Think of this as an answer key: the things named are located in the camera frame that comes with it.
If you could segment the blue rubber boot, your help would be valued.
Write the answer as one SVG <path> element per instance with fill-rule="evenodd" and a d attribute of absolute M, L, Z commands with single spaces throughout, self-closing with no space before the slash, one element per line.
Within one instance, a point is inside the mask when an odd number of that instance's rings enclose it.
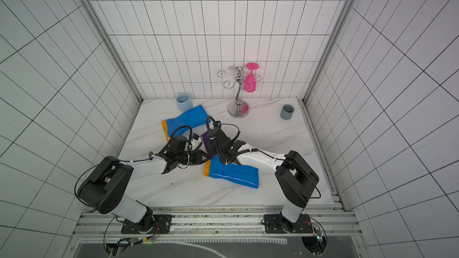
<path fill-rule="evenodd" d="M 188 125 L 191 128 L 199 127 L 206 123 L 206 118 L 208 117 L 207 112 L 204 110 L 202 105 L 194 107 L 176 118 L 166 119 L 161 122 L 162 128 L 164 130 L 166 141 L 172 137 L 172 134 L 179 127 Z"/>
<path fill-rule="evenodd" d="M 225 165 L 220 162 L 219 156 L 215 156 L 205 163 L 203 173 L 206 177 L 223 179 L 254 189 L 259 188 L 259 170 L 257 168 L 236 164 Z"/>

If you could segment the purple cloth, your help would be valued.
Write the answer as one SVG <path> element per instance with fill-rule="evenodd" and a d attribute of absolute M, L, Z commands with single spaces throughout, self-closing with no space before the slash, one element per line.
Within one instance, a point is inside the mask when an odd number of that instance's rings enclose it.
<path fill-rule="evenodd" d="M 216 150 L 215 148 L 213 147 L 212 145 L 212 142 L 210 141 L 210 137 L 209 137 L 209 132 L 206 131 L 204 132 L 202 135 L 202 140 L 203 140 L 203 144 L 204 144 L 204 147 L 206 149 L 206 153 L 211 157 L 211 158 L 215 158 L 216 156 Z"/>

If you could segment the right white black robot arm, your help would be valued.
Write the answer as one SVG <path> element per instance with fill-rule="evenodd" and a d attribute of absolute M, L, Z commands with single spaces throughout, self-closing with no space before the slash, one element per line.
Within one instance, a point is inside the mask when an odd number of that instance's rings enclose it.
<path fill-rule="evenodd" d="M 298 224 L 308 202 L 322 197 L 317 173 L 293 150 L 288 154 L 264 151 L 228 137 L 219 127 L 206 131 L 203 142 L 212 158 L 204 169 L 207 177 L 257 189 L 260 171 L 275 175 L 286 198 L 280 212 L 285 227 Z"/>

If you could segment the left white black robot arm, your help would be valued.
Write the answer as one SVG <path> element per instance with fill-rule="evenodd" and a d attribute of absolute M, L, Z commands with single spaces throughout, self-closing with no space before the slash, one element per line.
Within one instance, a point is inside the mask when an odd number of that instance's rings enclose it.
<path fill-rule="evenodd" d="M 211 160 L 211 156 L 200 149 L 203 143 L 198 141 L 197 146 L 193 146 L 192 141 L 184 136 L 174 137 L 160 152 L 150 152 L 148 158 L 142 160 L 123 161 L 107 156 L 91 169 L 75 195 L 101 214 L 110 213 L 132 223 L 149 225 L 153 222 L 150 209 L 125 194 L 129 183 Z"/>

